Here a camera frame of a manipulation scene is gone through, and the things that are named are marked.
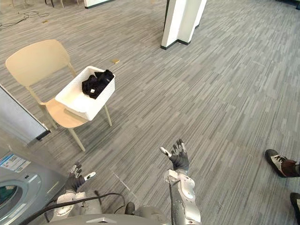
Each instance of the chair backrest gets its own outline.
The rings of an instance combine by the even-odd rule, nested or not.
[[[45,40],[24,47],[11,55],[5,65],[11,75],[25,87],[66,66],[73,69],[67,51],[57,40]]]

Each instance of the white pillar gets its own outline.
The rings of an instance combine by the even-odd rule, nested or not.
[[[170,0],[161,47],[175,42],[188,45],[199,24],[207,0]]]

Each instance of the sneaker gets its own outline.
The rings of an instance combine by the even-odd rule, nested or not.
[[[273,167],[280,177],[299,177],[296,171],[296,162],[281,156],[273,149],[265,152],[268,163]]]
[[[290,199],[292,206],[294,207],[295,210],[295,216],[297,218],[297,223],[300,225],[300,194],[298,193],[291,193],[290,194]]]

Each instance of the black glove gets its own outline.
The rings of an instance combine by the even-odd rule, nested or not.
[[[174,150],[171,152],[172,155],[169,157],[171,162],[173,163],[173,169],[178,170],[182,169],[188,171],[189,162],[188,162],[188,154],[185,149],[185,144],[181,139],[177,142],[177,146],[173,145]]]
[[[65,184],[65,190],[66,192],[68,191],[74,191],[77,192],[77,189],[85,183],[85,179],[82,175],[79,176],[79,174],[82,172],[81,168],[81,164],[76,163],[70,173],[69,176],[67,178],[67,182]]]

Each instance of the black cable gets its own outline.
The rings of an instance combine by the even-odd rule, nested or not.
[[[169,178],[168,178],[168,180],[169,180],[170,198],[171,198],[171,223],[172,223],[172,225],[174,225],[174,219],[173,219],[174,209],[173,209],[172,185],[171,185],[171,182],[170,182]]]
[[[54,203],[56,201],[57,201],[57,199],[53,199],[52,201],[48,202],[48,204],[46,206],[48,206],[49,204]],[[50,223],[50,220],[48,218],[47,212],[44,213],[44,217],[45,217],[47,223]]]
[[[36,213],[32,214],[27,219],[23,220],[19,225],[27,225],[32,220],[34,220],[35,218],[37,218],[38,216],[42,215],[43,213],[45,213],[49,210],[53,210],[53,209],[60,208],[60,207],[65,207],[65,206],[68,206],[68,205],[74,205],[74,204],[82,203],[82,202],[89,201],[89,200],[104,198],[104,197],[109,196],[109,195],[119,195],[119,196],[121,196],[122,199],[123,199],[124,205],[125,205],[125,198],[124,198],[123,195],[121,195],[119,193],[115,193],[115,192],[110,192],[110,193],[107,193],[105,195],[101,195],[101,196],[97,196],[97,197],[83,198],[83,199],[76,200],[76,201],[64,202],[64,203],[59,203],[59,204],[47,206],[47,207],[41,209],[40,211],[37,211]]]
[[[119,209],[123,208],[124,206],[125,206],[125,205],[120,206],[120,207],[114,212],[114,214],[116,214],[116,212],[117,212]]]
[[[28,18],[46,17],[50,14],[49,13],[40,14],[38,11],[29,11],[29,12],[22,13],[22,15],[23,15],[23,19],[19,20],[18,22],[9,22],[9,23],[5,23],[5,24],[0,23],[0,31],[3,29],[6,29],[8,27],[15,26],[18,23],[27,20]]]
[[[98,196],[98,197],[100,196],[99,192],[97,190],[95,190],[94,193],[95,193],[96,196]],[[100,206],[101,206],[102,205],[101,198],[99,198],[99,203],[100,203]]]

